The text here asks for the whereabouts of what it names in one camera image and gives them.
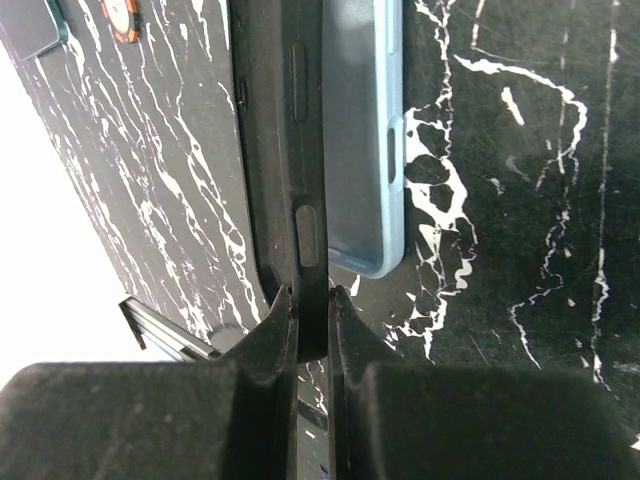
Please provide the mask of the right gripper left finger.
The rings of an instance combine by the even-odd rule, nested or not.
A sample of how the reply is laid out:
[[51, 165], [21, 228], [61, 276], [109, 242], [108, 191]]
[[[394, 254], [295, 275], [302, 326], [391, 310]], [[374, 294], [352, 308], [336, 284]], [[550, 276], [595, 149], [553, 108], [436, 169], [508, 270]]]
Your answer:
[[1, 475], [292, 479], [298, 330], [282, 287], [215, 359], [25, 367], [1, 392]]

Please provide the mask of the black phone case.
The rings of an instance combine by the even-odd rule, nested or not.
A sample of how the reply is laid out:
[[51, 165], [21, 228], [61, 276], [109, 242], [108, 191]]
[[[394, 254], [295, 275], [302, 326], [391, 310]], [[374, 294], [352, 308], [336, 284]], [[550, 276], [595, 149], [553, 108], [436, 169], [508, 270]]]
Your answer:
[[287, 286], [298, 360], [328, 350], [320, 1], [232, 1], [230, 51], [252, 245], [265, 298]]

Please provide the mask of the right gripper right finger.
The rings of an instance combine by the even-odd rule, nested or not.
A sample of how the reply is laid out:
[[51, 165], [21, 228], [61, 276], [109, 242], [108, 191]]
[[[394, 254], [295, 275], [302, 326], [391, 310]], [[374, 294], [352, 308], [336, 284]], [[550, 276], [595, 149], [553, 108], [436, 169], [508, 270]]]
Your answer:
[[428, 366], [397, 355], [342, 287], [328, 303], [334, 479], [635, 479], [615, 404], [560, 371]]

